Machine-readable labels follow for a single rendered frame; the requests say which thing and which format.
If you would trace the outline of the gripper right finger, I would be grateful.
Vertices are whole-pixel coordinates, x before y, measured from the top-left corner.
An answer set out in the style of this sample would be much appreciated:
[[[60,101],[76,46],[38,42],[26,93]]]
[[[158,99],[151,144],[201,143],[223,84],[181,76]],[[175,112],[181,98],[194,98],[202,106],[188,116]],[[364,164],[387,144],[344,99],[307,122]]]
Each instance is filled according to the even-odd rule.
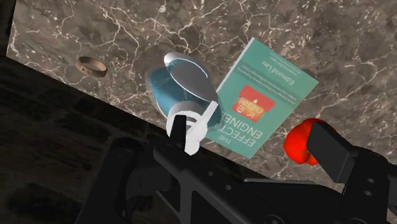
[[[325,122],[312,124],[306,147],[333,182],[345,185],[335,224],[387,224],[395,165],[353,146]]]

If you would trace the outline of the blue and white spray bottle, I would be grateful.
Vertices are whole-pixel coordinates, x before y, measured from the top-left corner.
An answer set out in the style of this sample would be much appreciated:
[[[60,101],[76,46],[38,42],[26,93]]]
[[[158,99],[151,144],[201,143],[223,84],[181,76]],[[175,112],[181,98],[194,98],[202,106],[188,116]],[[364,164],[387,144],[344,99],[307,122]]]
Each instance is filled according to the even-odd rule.
[[[192,56],[170,52],[164,67],[146,74],[146,88],[151,101],[167,119],[167,135],[178,115],[186,116],[185,153],[194,155],[208,129],[221,123],[222,108],[209,71]]]

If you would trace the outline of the red tomato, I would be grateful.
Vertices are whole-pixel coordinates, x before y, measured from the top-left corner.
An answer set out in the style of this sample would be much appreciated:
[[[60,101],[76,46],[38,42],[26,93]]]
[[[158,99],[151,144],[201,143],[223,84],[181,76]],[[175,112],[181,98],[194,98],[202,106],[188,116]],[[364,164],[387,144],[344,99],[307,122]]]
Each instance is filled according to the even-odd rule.
[[[283,144],[284,151],[290,159],[298,164],[318,164],[318,161],[306,147],[310,130],[314,122],[323,122],[323,120],[308,118],[294,127],[285,138]]]

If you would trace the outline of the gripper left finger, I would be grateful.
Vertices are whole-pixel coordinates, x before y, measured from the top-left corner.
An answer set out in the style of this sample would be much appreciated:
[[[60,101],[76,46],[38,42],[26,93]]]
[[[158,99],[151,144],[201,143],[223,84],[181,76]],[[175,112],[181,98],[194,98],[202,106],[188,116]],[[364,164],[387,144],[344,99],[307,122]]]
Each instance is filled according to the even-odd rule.
[[[158,194],[180,224],[289,224],[281,212],[246,188],[236,163],[213,164],[189,156],[186,117],[178,115],[171,135],[137,150],[117,139],[107,152],[75,224],[134,224],[143,198]]]

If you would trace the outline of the teal book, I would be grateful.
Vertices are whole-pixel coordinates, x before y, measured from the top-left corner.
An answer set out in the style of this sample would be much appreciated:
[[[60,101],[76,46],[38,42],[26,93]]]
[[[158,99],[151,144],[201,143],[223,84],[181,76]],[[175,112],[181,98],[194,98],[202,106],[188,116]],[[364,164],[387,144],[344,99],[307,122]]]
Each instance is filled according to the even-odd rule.
[[[221,121],[206,138],[251,158],[318,83],[252,38],[217,88]]]

